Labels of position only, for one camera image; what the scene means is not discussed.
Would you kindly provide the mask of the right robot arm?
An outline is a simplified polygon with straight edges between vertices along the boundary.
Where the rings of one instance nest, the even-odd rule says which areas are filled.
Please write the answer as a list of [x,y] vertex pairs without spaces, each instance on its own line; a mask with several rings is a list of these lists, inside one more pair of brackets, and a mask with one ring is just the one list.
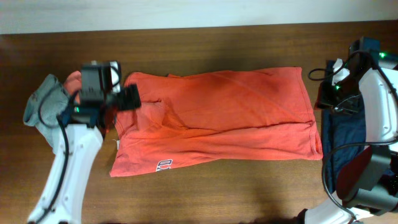
[[397,55],[370,37],[328,62],[315,106],[322,111],[327,199],[294,223],[362,223],[397,211]]

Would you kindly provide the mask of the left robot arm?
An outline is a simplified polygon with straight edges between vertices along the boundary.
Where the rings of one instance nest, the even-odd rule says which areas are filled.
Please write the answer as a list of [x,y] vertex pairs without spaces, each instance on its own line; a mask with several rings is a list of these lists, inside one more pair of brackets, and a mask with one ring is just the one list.
[[[81,85],[67,92],[66,84],[75,82]],[[28,223],[81,223],[91,167],[107,130],[119,112],[140,107],[137,86],[121,85],[118,61],[84,64],[65,84],[53,75],[45,79],[26,106],[24,122],[47,136],[55,159]]]

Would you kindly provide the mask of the orange-red t-shirt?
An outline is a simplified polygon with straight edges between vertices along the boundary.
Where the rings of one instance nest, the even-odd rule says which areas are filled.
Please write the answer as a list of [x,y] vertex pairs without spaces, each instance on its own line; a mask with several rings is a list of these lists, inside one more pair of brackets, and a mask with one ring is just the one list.
[[218,159],[319,160],[322,145],[299,67],[178,77],[133,73],[142,105],[116,118],[111,177]]

